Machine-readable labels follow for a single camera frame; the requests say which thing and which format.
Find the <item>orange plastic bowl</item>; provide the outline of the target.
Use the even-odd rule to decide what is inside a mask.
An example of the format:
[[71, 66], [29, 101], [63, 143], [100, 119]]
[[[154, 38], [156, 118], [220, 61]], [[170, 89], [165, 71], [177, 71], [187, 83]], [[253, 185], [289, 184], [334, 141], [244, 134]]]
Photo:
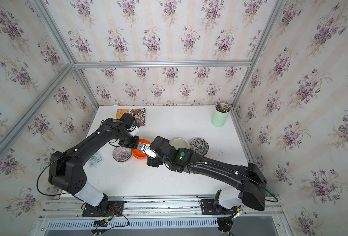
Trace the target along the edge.
[[[151, 142], [149, 142], [148, 140], [145, 140], [145, 139], [140, 139], [139, 140], [139, 144], [140, 143], [143, 143], [143, 144], [148, 144], [148, 145], [150, 145], [151, 144]], [[132, 149], [132, 155], [136, 158], [136, 159], [146, 159], [147, 158], [147, 155], [144, 153], [144, 152], [142, 152], [142, 151], [140, 151], [140, 150], [138, 150], [138, 149]]]

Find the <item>pink striped bowl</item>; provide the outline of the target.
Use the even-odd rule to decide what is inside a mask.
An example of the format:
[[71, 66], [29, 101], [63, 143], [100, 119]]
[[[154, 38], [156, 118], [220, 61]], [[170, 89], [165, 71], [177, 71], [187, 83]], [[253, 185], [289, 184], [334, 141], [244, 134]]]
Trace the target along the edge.
[[112, 157], [116, 162], [125, 162], [132, 156], [132, 150], [126, 147], [116, 147], [113, 150]]

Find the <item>black white patterned bowl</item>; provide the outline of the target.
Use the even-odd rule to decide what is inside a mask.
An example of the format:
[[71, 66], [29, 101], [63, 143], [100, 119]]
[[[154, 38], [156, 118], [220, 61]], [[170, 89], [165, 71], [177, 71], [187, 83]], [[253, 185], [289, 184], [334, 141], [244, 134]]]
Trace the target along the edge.
[[205, 156], [209, 151], [209, 144], [203, 138], [195, 138], [190, 143], [190, 149], [200, 155]]

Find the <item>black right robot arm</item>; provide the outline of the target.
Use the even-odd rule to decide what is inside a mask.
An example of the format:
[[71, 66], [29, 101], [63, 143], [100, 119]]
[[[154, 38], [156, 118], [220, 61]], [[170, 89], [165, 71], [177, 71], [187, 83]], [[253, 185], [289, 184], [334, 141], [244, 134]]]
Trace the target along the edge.
[[137, 150], [147, 155], [148, 166], [165, 165], [173, 172], [199, 174], [224, 182], [239, 191], [237, 198], [242, 204], [254, 210], [265, 210], [267, 179], [254, 163], [232, 165], [187, 148], [177, 150], [169, 144], [169, 140], [160, 136], [150, 145], [138, 144]]

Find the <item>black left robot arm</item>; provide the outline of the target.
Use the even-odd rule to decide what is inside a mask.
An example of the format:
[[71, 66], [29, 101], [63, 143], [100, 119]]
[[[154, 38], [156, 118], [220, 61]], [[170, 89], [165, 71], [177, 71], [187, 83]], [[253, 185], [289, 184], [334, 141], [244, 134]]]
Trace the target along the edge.
[[134, 116], [125, 113], [120, 119], [108, 118], [87, 138], [64, 152], [51, 155], [48, 182], [86, 204], [106, 211], [108, 196], [87, 180], [84, 166], [106, 143], [117, 140], [125, 148], [137, 148], [139, 137], [133, 134], [140, 125]]

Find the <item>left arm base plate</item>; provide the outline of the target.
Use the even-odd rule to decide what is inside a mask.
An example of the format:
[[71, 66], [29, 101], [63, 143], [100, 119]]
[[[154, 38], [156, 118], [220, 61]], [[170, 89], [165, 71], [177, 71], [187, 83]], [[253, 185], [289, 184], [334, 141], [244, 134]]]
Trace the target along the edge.
[[124, 201], [107, 201], [99, 206], [91, 206], [87, 203], [82, 207], [82, 217], [109, 217], [121, 216], [124, 209]]

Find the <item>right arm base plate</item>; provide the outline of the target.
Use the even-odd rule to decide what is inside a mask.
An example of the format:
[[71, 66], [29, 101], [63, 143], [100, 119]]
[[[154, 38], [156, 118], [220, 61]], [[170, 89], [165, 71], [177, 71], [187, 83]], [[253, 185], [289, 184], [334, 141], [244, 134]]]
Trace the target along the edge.
[[200, 202], [201, 214], [202, 215], [232, 215], [234, 214], [241, 205], [233, 206], [231, 209], [227, 209], [212, 199], [201, 199]]

